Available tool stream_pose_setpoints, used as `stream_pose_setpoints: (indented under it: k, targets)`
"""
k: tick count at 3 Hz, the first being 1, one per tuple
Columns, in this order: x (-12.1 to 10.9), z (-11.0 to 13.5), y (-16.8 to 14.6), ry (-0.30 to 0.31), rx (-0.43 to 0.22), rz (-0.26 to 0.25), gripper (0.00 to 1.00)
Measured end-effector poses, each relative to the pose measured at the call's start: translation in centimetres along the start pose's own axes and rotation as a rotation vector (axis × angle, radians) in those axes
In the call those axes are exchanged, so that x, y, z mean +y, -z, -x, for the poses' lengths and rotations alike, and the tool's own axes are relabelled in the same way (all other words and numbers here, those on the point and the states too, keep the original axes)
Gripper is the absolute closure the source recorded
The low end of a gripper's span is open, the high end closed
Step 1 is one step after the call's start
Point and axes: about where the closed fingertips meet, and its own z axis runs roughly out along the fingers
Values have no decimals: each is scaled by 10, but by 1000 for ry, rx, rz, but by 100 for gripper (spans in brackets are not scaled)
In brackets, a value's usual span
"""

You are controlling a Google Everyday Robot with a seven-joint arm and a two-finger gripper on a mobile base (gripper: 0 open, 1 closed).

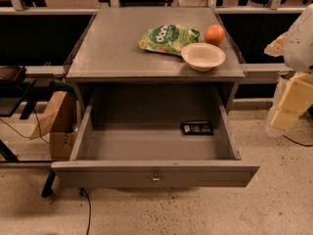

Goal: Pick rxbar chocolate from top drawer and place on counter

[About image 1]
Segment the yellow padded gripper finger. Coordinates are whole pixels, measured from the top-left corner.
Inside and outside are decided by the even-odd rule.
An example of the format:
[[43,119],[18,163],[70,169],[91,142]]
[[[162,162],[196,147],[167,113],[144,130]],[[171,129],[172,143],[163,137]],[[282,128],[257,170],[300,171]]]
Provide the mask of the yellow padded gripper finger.
[[282,94],[275,97],[269,126],[278,131],[290,130],[298,119],[313,106],[313,74],[297,72],[283,83]]

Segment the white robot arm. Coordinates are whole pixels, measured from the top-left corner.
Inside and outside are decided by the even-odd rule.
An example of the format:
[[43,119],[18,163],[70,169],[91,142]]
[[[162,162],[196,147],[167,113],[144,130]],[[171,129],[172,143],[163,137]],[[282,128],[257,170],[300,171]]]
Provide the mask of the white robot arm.
[[313,5],[303,11],[287,32],[267,45],[264,53],[283,56],[285,65],[295,70],[291,78],[279,79],[267,118],[266,132],[280,136],[313,106]]

